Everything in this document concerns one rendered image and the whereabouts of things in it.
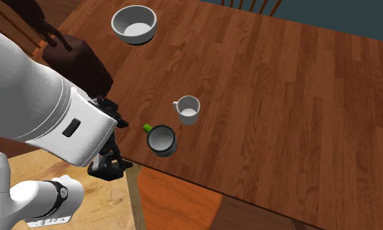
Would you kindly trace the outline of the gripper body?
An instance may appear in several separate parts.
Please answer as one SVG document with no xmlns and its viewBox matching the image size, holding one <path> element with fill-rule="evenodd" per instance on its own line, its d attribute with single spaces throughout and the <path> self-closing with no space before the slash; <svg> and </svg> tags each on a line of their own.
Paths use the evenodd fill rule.
<svg viewBox="0 0 383 230">
<path fill-rule="evenodd" d="M 106 156 L 110 152 L 112 153 L 112 155 L 119 154 L 119 148 L 116 144 L 116 139 L 115 139 L 115 131 L 112 132 L 111 136 L 108 138 L 105 145 L 99 151 L 99 154 L 102 156 Z"/>
</svg>

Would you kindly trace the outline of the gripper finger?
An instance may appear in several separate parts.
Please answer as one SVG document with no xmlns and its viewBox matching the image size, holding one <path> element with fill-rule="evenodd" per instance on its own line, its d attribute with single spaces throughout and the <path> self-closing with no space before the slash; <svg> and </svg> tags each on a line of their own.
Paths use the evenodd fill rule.
<svg viewBox="0 0 383 230">
<path fill-rule="evenodd" d="M 92 102 L 95 103 L 96 107 L 102 112 L 114 118 L 117 121 L 118 128 L 125 128 L 129 126 L 129 123 L 122 119 L 120 113 L 118 112 L 118 105 L 106 97 L 97 96 L 92 99 Z"/>
<path fill-rule="evenodd" d="M 132 162 L 124 161 L 116 154 L 102 156 L 97 154 L 88 165 L 88 174 L 106 181 L 112 181 L 124 176 L 124 171 L 133 166 Z"/>
</svg>

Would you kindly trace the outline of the white mug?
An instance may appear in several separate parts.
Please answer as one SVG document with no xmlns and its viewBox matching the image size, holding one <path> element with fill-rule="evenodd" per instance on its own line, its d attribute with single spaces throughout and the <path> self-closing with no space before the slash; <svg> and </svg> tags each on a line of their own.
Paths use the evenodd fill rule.
<svg viewBox="0 0 383 230">
<path fill-rule="evenodd" d="M 185 95 L 177 101 L 173 101 L 173 108 L 184 125 L 193 125 L 197 122 L 201 104 L 192 95 Z"/>
</svg>

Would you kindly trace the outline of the white bowl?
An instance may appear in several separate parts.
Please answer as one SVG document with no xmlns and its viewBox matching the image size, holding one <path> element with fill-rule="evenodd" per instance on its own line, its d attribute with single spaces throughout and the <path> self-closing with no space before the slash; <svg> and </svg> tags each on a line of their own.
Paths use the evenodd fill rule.
<svg viewBox="0 0 383 230">
<path fill-rule="evenodd" d="M 131 45 L 150 41 L 157 28 L 156 13 L 144 5 L 129 5 L 117 11 L 111 20 L 115 34 Z"/>
</svg>

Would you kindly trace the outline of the wooden slatted chair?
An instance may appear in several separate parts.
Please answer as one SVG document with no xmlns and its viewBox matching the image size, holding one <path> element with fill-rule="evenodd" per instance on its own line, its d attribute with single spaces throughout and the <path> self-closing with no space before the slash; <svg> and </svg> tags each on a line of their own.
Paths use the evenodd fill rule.
<svg viewBox="0 0 383 230">
<path fill-rule="evenodd" d="M 33 57 L 46 41 L 27 25 L 11 8 L 0 1 L 0 33 L 15 42 L 29 57 Z"/>
</svg>

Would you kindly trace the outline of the brown wooden table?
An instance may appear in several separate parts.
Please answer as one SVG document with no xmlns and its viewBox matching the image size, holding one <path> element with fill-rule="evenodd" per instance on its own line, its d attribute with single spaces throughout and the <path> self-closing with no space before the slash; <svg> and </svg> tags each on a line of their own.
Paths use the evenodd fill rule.
<svg viewBox="0 0 383 230">
<path fill-rule="evenodd" d="M 147 43 L 111 27 L 129 5 L 156 13 Z M 322 229 L 383 230 L 382 41 L 198 0 L 83 0 L 60 30 L 113 76 L 126 159 Z M 193 125 L 172 105 L 185 95 Z M 173 155 L 146 123 L 175 132 Z"/>
</svg>

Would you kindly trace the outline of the wooden spindle chair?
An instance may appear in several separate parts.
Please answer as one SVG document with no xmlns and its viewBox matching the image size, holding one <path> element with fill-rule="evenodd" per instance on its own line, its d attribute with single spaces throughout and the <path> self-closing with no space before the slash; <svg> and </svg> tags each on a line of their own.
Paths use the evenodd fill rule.
<svg viewBox="0 0 383 230">
<path fill-rule="evenodd" d="M 245 10 L 256 14 L 274 16 L 280 5 L 286 0 L 216 0 L 224 7 Z"/>
</svg>

